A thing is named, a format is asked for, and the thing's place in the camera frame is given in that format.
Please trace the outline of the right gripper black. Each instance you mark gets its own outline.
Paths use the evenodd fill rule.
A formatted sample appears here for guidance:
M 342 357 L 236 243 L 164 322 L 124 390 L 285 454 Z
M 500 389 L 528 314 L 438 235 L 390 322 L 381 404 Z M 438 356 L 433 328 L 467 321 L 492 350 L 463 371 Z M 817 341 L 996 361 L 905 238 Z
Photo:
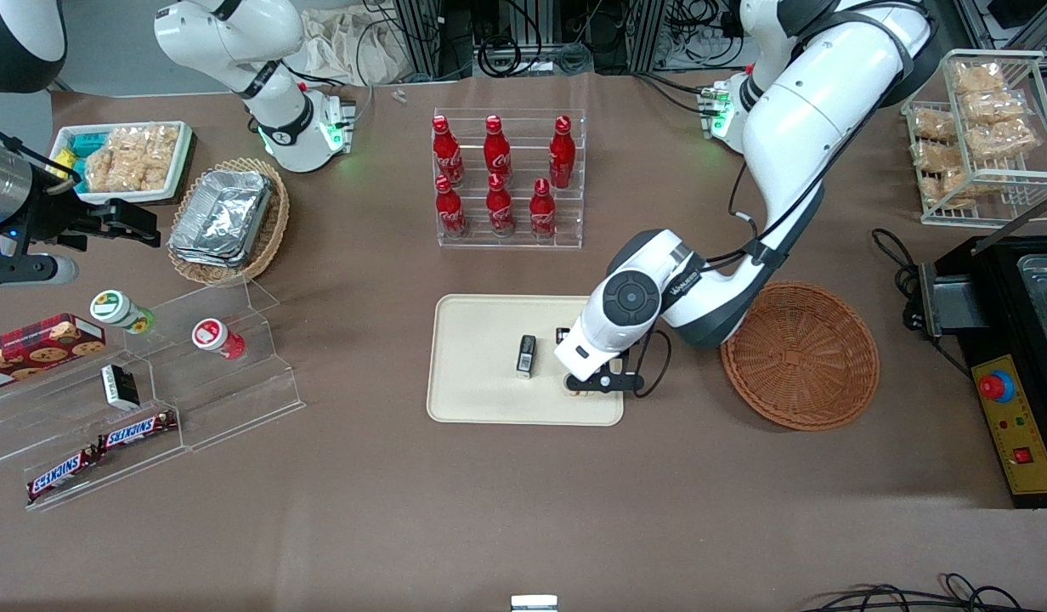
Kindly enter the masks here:
M 24 221 L 18 237 L 20 252 L 29 252 L 37 243 L 64 244 L 85 252 L 88 237 L 127 239 L 147 247 L 160 247 L 157 217 L 124 199 L 105 202 L 105 227 L 99 209 L 81 201 L 73 189 L 49 194 L 48 186 L 34 184 L 23 205 Z

